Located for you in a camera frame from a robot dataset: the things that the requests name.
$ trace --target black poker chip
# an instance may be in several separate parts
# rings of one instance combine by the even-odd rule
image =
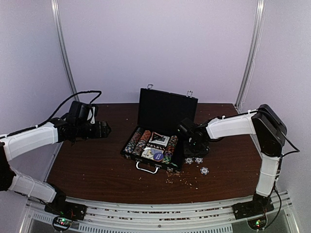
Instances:
[[[193,159],[192,158],[186,158],[185,159],[185,163],[186,164],[192,164],[193,163]]]
[[[201,164],[203,162],[203,158],[195,158],[195,162],[197,164]]]
[[[201,168],[200,172],[202,175],[207,175],[209,173],[209,170],[207,167],[204,166]]]

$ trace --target robotic arm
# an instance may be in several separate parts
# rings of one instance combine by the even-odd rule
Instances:
[[[268,105],[237,116],[217,117],[200,125],[186,118],[178,131],[189,138],[184,144],[185,155],[195,157],[206,155],[212,141],[226,136],[256,134],[262,155],[256,192],[250,203],[240,203],[233,208],[236,219],[262,214],[263,208],[273,210],[270,195],[280,173],[287,128]]]
[[[12,159],[36,148],[76,138],[105,138],[111,132],[106,121],[95,121],[96,104],[73,101],[68,113],[42,126],[0,136],[0,191],[15,191],[50,203],[53,209],[65,208],[66,195],[48,183],[24,175],[10,167]]]

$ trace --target wooden table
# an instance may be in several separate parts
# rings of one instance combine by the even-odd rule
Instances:
[[[236,113],[232,104],[198,104],[195,122]],[[261,158],[249,135],[211,143],[203,163],[184,164],[179,175],[162,169],[156,175],[137,170],[135,161],[120,155],[136,127],[137,114],[138,104],[101,104],[97,120],[107,120],[112,133],[73,147],[65,142],[48,182],[70,197],[135,204],[225,200],[254,193]],[[203,166],[208,175],[200,173]]]

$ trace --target poker case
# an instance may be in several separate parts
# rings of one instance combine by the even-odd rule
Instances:
[[[137,169],[153,174],[155,174],[160,168],[168,171],[180,171],[184,160],[184,140],[177,134],[177,126],[185,118],[194,120],[198,99],[192,97],[192,91],[188,91],[187,94],[183,96],[159,90],[152,90],[150,86],[152,87],[153,85],[150,84],[147,89],[142,88],[140,90],[138,123],[135,130],[123,146],[121,155],[127,159],[135,160]],[[139,127],[165,136],[178,136],[178,143],[171,160],[171,162],[176,164],[177,167],[171,164],[165,164],[152,159],[136,156],[124,151],[126,145]],[[155,171],[140,168],[140,163],[155,167]]]

